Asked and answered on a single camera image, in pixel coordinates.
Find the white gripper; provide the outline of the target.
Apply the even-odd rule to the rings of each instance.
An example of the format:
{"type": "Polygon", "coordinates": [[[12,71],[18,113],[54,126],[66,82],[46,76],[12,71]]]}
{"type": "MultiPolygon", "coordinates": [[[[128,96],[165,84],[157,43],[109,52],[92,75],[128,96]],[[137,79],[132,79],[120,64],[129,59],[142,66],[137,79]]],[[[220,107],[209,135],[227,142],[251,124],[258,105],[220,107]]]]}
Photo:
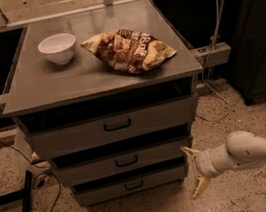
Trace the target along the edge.
{"type": "Polygon", "coordinates": [[[197,178],[195,190],[192,192],[192,198],[198,199],[211,183],[209,178],[215,178],[225,171],[225,168],[223,168],[221,147],[218,146],[217,148],[201,151],[185,146],[180,148],[191,159],[195,159],[196,169],[199,174],[206,177],[197,178]]]}

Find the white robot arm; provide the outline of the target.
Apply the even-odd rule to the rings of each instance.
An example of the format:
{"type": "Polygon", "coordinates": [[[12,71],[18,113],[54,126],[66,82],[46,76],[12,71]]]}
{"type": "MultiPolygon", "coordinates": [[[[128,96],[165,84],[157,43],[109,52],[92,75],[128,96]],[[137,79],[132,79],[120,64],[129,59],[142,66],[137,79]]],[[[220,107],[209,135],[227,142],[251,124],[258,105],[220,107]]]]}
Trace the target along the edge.
{"type": "Polygon", "coordinates": [[[266,139],[249,131],[230,133],[224,143],[206,150],[181,147],[198,172],[192,197],[198,199],[210,180],[226,171],[256,168],[266,163],[266,139]]]}

